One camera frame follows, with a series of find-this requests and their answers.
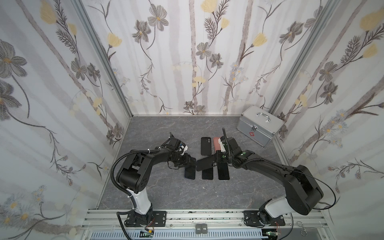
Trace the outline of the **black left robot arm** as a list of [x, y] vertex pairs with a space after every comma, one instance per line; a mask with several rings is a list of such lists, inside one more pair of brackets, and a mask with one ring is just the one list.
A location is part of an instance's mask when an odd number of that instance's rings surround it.
[[160, 146], [152, 150], [131, 150], [113, 163], [110, 171], [111, 182], [125, 193], [133, 204], [129, 211], [116, 212], [126, 239], [131, 239], [126, 227], [140, 225], [146, 228], [156, 219], [146, 190], [153, 166], [159, 163], [173, 163], [173, 170], [195, 170], [197, 161], [187, 150], [188, 146], [170, 133], [168, 139]]

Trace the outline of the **black phone case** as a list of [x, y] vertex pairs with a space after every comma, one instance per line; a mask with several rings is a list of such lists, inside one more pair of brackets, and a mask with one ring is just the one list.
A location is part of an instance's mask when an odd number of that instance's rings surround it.
[[217, 162], [217, 156], [216, 155], [207, 156], [205, 158], [197, 160], [196, 171], [200, 172], [203, 170], [213, 168], [216, 165], [216, 162]]
[[201, 137], [201, 155], [212, 155], [212, 139], [210, 137]]

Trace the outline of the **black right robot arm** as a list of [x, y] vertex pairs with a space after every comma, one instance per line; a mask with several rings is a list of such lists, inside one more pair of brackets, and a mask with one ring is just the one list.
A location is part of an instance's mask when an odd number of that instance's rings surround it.
[[319, 210], [316, 205], [324, 197], [319, 183], [329, 188], [334, 196], [334, 202], [322, 209], [328, 210], [337, 204], [338, 200], [334, 190], [324, 181], [314, 177], [307, 167], [278, 164], [262, 158], [252, 151], [243, 151], [237, 141], [232, 137], [227, 137], [224, 128], [222, 130], [223, 136], [219, 143], [224, 151], [217, 156], [218, 164], [225, 163], [235, 169], [257, 172], [281, 184], [285, 189], [283, 196], [267, 200], [259, 207], [256, 213], [256, 226], [271, 225], [285, 214], [297, 213], [307, 216], [312, 210]]

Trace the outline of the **pink phone case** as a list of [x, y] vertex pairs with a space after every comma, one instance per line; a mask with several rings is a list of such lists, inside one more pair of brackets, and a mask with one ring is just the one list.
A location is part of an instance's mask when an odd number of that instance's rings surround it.
[[220, 137], [214, 137], [213, 138], [213, 144], [214, 144], [215, 152], [217, 152], [217, 151], [222, 152], [222, 143], [221, 143]]

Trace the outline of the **silver aluminium case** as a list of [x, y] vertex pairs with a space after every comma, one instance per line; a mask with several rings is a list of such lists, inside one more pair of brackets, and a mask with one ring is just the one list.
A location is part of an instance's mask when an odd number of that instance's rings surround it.
[[283, 124], [282, 120], [272, 114], [257, 106], [251, 106], [241, 114], [237, 129], [264, 148]]

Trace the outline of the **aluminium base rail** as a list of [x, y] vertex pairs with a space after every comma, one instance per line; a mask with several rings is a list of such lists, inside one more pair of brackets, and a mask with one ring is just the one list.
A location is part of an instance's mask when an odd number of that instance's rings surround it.
[[[159, 210], [166, 211], [164, 227], [126, 227], [127, 231], [141, 230], [154, 234], [157, 230], [192, 229], [206, 234], [210, 229], [260, 229], [267, 240], [333, 240], [323, 214], [313, 211], [307, 216], [285, 214], [283, 226], [262, 228], [245, 225], [246, 210]], [[115, 210], [90, 210], [82, 225], [83, 240], [127, 240], [120, 227]]]

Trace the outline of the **black smartphone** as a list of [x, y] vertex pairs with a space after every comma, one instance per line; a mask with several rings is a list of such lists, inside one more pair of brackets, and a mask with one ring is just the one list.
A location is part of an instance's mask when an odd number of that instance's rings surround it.
[[230, 173], [227, 163], [218, 163], [218, 178], [221, 181], [227, 181], [230, 179]]

